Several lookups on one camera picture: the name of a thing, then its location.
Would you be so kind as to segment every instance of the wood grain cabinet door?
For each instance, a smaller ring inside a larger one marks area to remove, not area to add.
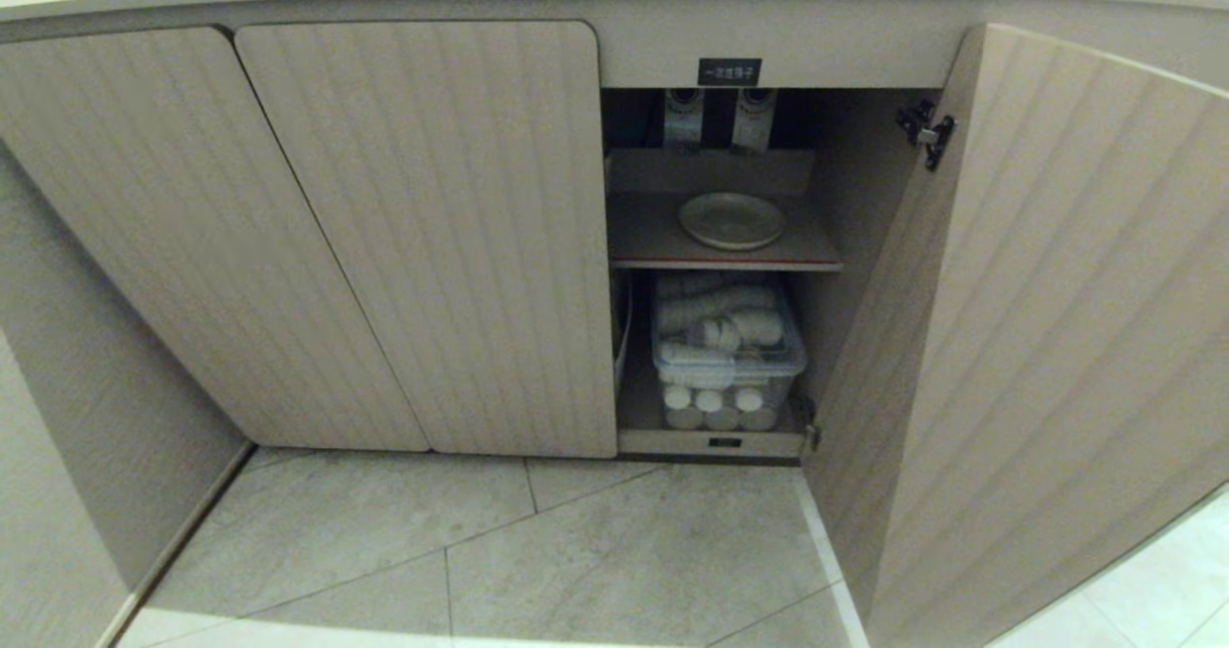
[[[221,32],[0,45],[0,136],[254,441],[428,448]]]
[[[236,41],[431,446],[613,456],[592,31],[328,23]]]
[[[1229,478],[1229,93],[968,36],[821,400],[875,648],[982,646]]]

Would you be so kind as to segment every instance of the tile floor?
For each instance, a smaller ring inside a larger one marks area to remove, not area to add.
[[[992,648],[1229,647],[1229,492]]]
[[[120,648],[862,648],[796,468],[258,450]]]

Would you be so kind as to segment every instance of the cabinet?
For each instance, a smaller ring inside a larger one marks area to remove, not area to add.
[[[592,31],[288,25],[237,45],[431,446],[613,456]]]
[[[0,136],[248,437],[428,448],[221,32],[0,45]]]
[[[1010,27],[887,229],[812,491],[873,646],[980,646],[1229,476],[1229,95]]]

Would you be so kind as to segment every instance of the label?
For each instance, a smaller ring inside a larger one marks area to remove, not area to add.
[[[701,58],[697,86],[758,86],[763,58]]]

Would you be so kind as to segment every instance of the metal hinge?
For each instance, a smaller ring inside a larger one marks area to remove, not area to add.
[[[806,435],[803,449],[814,454],[823,440],[823,430],[816,422],[819,411],[815,408],[815,401],[806,396],[790,396],[789,402],[798,421],[803,423],[803,434]]]
[[[956,132],[956,119],[951,116],[944,116],[938,124],[930,124],[934,111],[934,102],[930,101],[896,111],[896,124],[908,135],[909,144],[925,146],[925,167],[929,171],[939,167],[948,140]]]

